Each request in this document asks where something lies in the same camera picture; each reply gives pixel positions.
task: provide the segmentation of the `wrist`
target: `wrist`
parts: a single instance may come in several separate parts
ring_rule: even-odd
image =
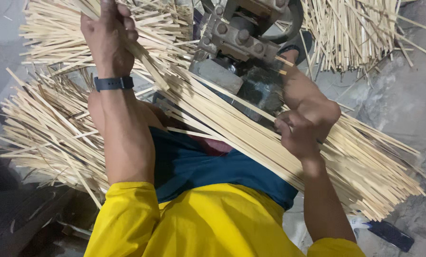
[[[112,79],[130,76],[130,71],[116,70],[113,67],[97,66],[97,77],[99,79]]]
[[[325,165],[324,158],[320,154],[301,158],[300,162],[302,167]]]

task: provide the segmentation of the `wristwatch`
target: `wristwatch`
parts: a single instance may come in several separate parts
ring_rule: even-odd
[[[111,79],[99,79],[95,77],[94,84],[98,92],[101,90],[131,89],[133,88],[133,79],[130,76]]]

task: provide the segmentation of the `finger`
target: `finger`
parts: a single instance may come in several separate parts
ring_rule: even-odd
[[[133,22],[132,18],[125,17],[123,20],[123,24],[125,29],[127,30],[134,30],[135,29],[135,23]]]
[[[118,13],[122,15],[123,17],[130,17],[132,13],[130,12],[129,8],[125,5],[118,4]]]
[[[89,18],[89,16],[87,16],[84,13],[81,13],[81,32],[84,34],[84,36],[86,37],[87,35],[90,34],[90,32],[94,31],[94,26],[93,26],[94,21]]]
[[[290,138],[291,137],[291,135],[292,135],[291,128],[283,120],[276,119],[275,120],[275,127],[281,132],[281,139],[282,140],[284,138]]]
[[[107,26],[113,26],[117,13],[115,0],[101,0],[100,7],[100,21]]]
[[[286,111],[278,115],[280,120],[285,121],[292,127],[306,126],[310,123],[305,117],[300,115],[297,111]]]
[[[138,39],[138,32],[135,30],[128,30],[127,38],[129,38],[131,41],[136,41]]]

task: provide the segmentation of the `bamboo splint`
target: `bamboo splint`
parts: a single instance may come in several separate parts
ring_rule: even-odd
[[[263,113],[261,110],[183,68],[173,65],[171,72],[176,75],[164,76],[170,90],[151,90],[157,89],[196,119],[164,104],[170,109],[170,117],[202,133],[177,128],[170,131],[224,141],[303,191],[301,164],[282,147],[281,136],[247,118],[199,81],[258,113]],[[63,75],[50,78],[39,74],[37,80],[29,83],[11,75],[26,90],[17,89],[15,96],[2,103],[7,124],[0,138],[10,146],[0,146],[5,151],[0,157],[12,158],[17,166],[50,175],[46,184],[60,181],[85,190],[99,205],[109,185],[103,138],[97,134],[86,109],[88,93]],[[84,76],[84,80],[89,88],[93,87],[89,76]],[[270,114],[263,115],[274,119]],[[321,150],[346,212],[360,210],[370,219],[381,220],[410,195],[424,194],[411,175],[426,176],[399,154],[420,153],[346,114],[332,128]]]
[[[404,20],[426,30],[426,26],[398,14],[401,0],[302,0],[304,21],[302,29],[316,40],[308,71],[316,64],[320,70],[359,69],[369,71],[388,53],[402,51],[412,67],[407,51],[400,41],[426,53],[426,49],[398,32],[398,21]],[[287,21],[278,20],[276,26],[286,30]]]
[[[131,9],[139,32],[139,44],[144,53],[140,59],[150,59],[152,66],[168,67],[176,63],[189,67],[198,41],[190,40],[191,10],[184,6],[163,4],[157,0],[119,0]],[[56,75],[80,67],[93,66],[90,50],[80,30],[79,0],[31,0],[24,10],[27,25],[21,25],[20,36],[29,39],[25,43],[30,50],[23,64],[47,64],[57,70]],[[133,72],[151,82],[155,79],[145,67],[144,60],[136,59]]]

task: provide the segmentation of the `metal bolt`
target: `metal bolt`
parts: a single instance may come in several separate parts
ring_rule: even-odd
[[[264,46],[261,43],[254,45],[254,51],[258,54],[264,51]]]
[[[216,8],[216,14],[217,14],[217,15],[222,15],[222,14],[223,14],[223,12],[224,12],[224,8],[222,8],[222,6],[218,6],[218,7]]]
[[[241,44],[246,43],[249,38],[250,38],[250,32],[247,31],[246,29],[240,30],[239,33],[237,34],[237,39]]]
[[[221,23],[217,26],[216,30],[219,34],[225,34],[227,32],[227,26],[226,24]]]
[[[279,8],[283,7],[285,3],[286,3],[286,0],[275,0],[275,5],[278,6]]]

